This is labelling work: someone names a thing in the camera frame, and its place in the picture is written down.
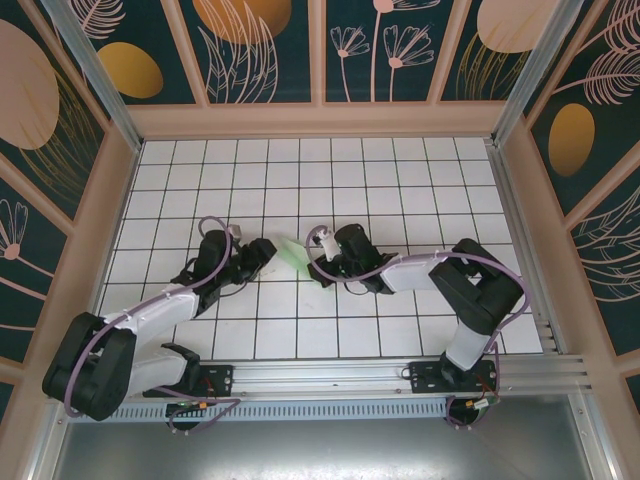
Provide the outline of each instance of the green object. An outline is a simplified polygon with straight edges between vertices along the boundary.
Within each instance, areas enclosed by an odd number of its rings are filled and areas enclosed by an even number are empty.
[[[300,280],[311,280],[307,270],[309,257],[304,245],[280,237],[278,238],[278,253],[276,255],[300,274]]]

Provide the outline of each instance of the white tiled floor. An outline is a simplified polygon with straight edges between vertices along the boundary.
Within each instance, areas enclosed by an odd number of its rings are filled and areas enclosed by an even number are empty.
[[[147,142],[100,313],[159,292],[197,253],[197,221],[208,214],[239,224],[244,241],[303,241],[318,224],[349,223],[383,252],[434,252],[470,237],[519,272],[480,138]],[[439,355],[456,327],[437,291],[323,290],[276,258],[163,340],[216,360],[407,357]],[[533,315],[505,328],[500,350],[542,351]]]

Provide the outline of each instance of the beige circle shape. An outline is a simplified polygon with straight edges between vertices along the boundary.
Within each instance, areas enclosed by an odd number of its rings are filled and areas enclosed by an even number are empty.
[[[261,18],[267,24],[272,37],[281,33],[289,24],[291,0],[193,0],[193,7],[200,20],[216,36],[230,43],[258,43],[255,33],[252,38],[249,38],[251,22],[245,9],[245,3],[256,22],[258,18]],[[229,8],[237,12],[237,17],[229,14]],[[244,35],[239,33],[240,27],[244,29]]]
[[[558,0],[484,0],[478,10],[478,36],[499,53],[527,52],[536,46]]]
[[[0,20],[0,138],[25,150],[42,147],[58,124],[56,72],[38,44]]]
[[[570,177],[586,162],[593,147],[596,125],[591,112],[580,104],[562,107],[551,125],[549,161],[563,177]]]
[[[162,90],[162,72],[151,56],[135,45],[114,42],[98,51],[105,70],[120,93],[150,98]]]

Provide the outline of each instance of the black mounting plate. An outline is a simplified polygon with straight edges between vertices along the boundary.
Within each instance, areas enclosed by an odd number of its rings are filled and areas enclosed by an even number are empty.
[[[411,381],[413,393],[462,393],[482,392],[482,383],[476,375],[493,390],[496,389],[496,366],[493,360],[480,360],[466,377],[466,380],[455,388],[449,384],[440,373],[442,364],[439,360],[431,362],[411,362],[408,373],[405,369],[404,378]]]
[[[231,387],[233,386],[233,365],[201,365],[200,366],[201,380],[191,391],[182,390],[180,388],[172,388],[176,392],[191,395],[193,397],[230,397]],[[209,379],[213,392],[209,391],[209,382],[205,380]],[[166,393],[158,392],[157,390],[147,390],[142,393],[146,398],[160,398],[166,397]]]

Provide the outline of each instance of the robotic arm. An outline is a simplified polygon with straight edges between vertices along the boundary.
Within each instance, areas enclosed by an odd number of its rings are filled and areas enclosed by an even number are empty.
[[[376,294],[436,288],[443,294],[460,319],[454,338],[440,359],[439,375],[451,391],[460,391],[468,382],[492,335],[524,293],[504,270],[482,263],[485,259],[501,266],[470,239],[461,240],[452,249],[462,258],[446,259],[444,255],[438,259],[405,259],[397,254],[381,254],[357,224],[335,233],[320,232],[315,241],[325,251],[316,264],[330,276],[360,281]],[[311,263],[308,270],[323,287],[334,283]]]
[[[236,254],[211,281],[193,290],[172,293],[184,286],[195,285],[221,262],[226,236],[221,230],[206,233],[198,256],[191,259],[164,290],[165,298],[151,303],[111,329],[94,347],[75,382],[71,406],[95,420],[109,417],[124,398],[147,390],[167,386],[183,393],[194,390],[206,372],[200,357],[179,345],[150,347],[156,335],[175,325],[197,317],[221,296],[227,285],[244,285],[255,279],[260,269],[275,255],[276,249],[266,239],[258,238],[240,245],[240,230],[233,244]],[[70,381],[71,372],[89,340],[105,325],[122,316],[116,312],[98,317],[90,313],[78,315],[67,333],[45,375],[42,389],[60,401]]]

